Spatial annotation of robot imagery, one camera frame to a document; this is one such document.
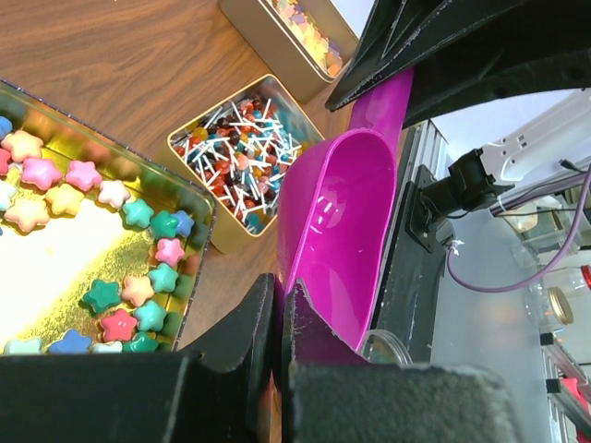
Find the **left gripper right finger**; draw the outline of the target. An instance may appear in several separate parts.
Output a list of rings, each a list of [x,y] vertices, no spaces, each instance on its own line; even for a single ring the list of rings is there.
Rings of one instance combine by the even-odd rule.
[[[282,337],[285,442],[522,442],[503,380],[471,365],[372,364],[297,281]]]

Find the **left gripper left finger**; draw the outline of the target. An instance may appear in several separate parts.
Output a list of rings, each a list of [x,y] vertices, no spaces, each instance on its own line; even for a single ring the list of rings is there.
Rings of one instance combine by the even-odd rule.
[[[5,442],[259,442],[274,278],[176,352],[5,356]]]

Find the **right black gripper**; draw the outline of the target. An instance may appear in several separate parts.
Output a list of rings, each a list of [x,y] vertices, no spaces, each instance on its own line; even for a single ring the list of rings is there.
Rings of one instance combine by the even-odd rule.
[[[377,1],[325,106],[411,68],[407,126],[517,95],[590,85],[587,1]]]

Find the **clear glass jar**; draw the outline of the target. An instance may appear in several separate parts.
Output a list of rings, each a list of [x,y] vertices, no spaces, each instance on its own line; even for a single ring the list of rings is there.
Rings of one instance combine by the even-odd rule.
[[[372,329],[366,333],[360,355],[372,364],[406,366],[413,363],[402,341],[392,332]]]

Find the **gold tin of gummy candies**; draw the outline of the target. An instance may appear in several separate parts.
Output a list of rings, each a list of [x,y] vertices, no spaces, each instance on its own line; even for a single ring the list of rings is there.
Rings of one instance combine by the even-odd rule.
[[[226,0],[219,7],[299,102],[328,88],[358,38],[331,1]]]

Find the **magenta plastic scoop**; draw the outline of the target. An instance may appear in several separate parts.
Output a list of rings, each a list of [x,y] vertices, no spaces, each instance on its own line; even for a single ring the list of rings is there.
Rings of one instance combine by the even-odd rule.
[[[296,281],[336,335],[358,350],[377,300],[397,185],[397,146],[414,71],[356,100],[347,129],[307,149],[278,194],[277,325]]]

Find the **gold tin of star candies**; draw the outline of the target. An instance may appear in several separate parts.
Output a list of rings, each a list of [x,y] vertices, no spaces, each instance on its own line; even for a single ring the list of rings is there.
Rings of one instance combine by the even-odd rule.
[[[213,222],[192,183],[2,82],[2,354],[172,351]]]

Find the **gold tin of lollipops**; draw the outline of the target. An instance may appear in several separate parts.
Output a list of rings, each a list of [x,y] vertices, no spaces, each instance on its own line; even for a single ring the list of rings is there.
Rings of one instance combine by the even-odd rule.
[[[172,131],[167,144],[173,165],[213,196],[211,242],[229,254],[269,230],[287,171],[322,139],[267,74]]]

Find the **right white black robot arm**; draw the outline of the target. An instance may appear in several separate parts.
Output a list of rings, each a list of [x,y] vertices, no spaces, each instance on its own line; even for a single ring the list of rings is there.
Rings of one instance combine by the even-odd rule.
[[[590,129],[586,1],[377,1],[326,106],[351,104],[351,127],[391,141],[432,117],[514,96],[571,97],[463,156],[431,202],[479,210]]]

